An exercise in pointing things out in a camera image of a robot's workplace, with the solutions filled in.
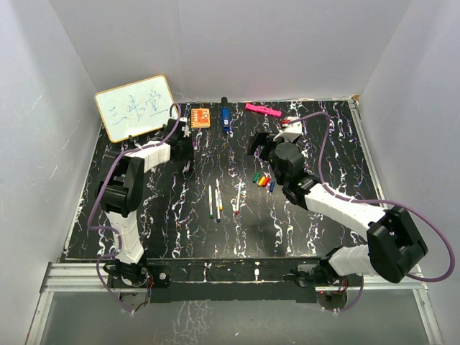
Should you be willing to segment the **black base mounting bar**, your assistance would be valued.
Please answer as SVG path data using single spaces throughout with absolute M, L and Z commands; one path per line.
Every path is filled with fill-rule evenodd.
M 315 303 L 321 293 L 359 288 L 351 275 L 329 282 L 316 276 L 318 258 L 149 259 L 153 303 L 187 300 L 294 300 Z

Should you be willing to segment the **white pen blue tip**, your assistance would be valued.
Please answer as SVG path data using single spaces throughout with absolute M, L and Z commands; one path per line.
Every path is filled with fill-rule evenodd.
M 221 221 L 221 211 L 220 211 L 220 203 L 219 203 L 219 192 L 218 189 L 215 188 L 215 199 L 216 199 L 216 221 L 219 223 Z

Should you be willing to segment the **white pen red tip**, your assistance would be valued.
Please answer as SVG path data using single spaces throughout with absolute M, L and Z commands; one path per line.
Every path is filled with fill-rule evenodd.
M 236 210 L 235 210 L 236 215 L 239 214 L 239 211 L 240 211 L 241 190 L 242 190 L 242 181 L 240 180 L 238 184 L 238 191 L 237 191 L 237 197 L 236 197 Z

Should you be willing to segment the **small wood-framed whiteboard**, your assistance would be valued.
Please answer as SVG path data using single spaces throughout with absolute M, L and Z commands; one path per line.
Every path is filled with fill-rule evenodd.
M 169 119 L 178 118 L 163 75 L 98 92 L 94 99 L 113 143 L 161 129 Z

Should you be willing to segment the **orange red pen cap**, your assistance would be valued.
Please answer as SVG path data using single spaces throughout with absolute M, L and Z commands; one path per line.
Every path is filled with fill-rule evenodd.
M 264 182 L 262 184 L 263 187 L 266 187 L 270 182 L 270 176 L 267 176 L 265 179 L 264 179 Z

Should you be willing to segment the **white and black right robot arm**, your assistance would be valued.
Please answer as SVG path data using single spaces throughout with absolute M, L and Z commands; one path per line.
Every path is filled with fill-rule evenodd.
M 297 280 L 337 285 L 349 275 L 379 275 L 399 283 L 427 255 L 428 247 L 404 208 L 354 203 L 343 193 L 329 193 L 319 178 L 305 171 L 304 156 L 295 141 L 257 132 L 248 141 L 248 155 L 257 148 L 292 204 L 326 216 L 366 240 L 364 245 L 332 249 L 307 272 L 294 269 Z

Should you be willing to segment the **white pen green tip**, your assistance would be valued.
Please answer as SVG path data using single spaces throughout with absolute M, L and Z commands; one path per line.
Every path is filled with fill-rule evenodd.
M 208 185 L 208 207 L 209 207 L 209 217 L 213 218 L 213 191 L 211 185 Z

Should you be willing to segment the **orange notebook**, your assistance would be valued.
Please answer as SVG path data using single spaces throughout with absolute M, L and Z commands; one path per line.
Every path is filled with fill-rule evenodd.
M 211 126 L 209 109 L 192 109 L 190 122 L 193 129 L 209 128 Z

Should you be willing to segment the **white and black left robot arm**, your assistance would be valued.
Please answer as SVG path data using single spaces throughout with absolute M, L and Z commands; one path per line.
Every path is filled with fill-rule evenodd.
M 102 211 L 114 236 L 115 252 L 104 271 L 134 287 L 149 277 L 147 259 L 139 236 L 137 209 L 143 201 L 144 175 L 169 161 L 190 162 L 193 139 L 185 117 L 169 119 L 167 134 L 125 153 L 112 156 L 108 181 L 101 181 L 98 194 Z

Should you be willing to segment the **pink plastic clip bar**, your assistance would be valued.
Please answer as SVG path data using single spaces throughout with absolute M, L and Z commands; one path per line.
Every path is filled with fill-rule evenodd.
M 258 114 L 264 114 L 264 115 L 273 116 L 276 118 L 280 118 L 282 116 L 282 112 L 279 110 L 271 109 L 266 106 L 258 106 L 253 103 L 246 103 L 245 109 L 248 111 L 256 112 Z

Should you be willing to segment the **blue whiteboard eraser marker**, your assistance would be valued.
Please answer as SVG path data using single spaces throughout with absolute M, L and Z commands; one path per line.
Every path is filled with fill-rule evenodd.
M 230 132 L 231 115 L 229 111 L 229 103 L 227 97 L 221 98 L 221 120 L 223 131 Z

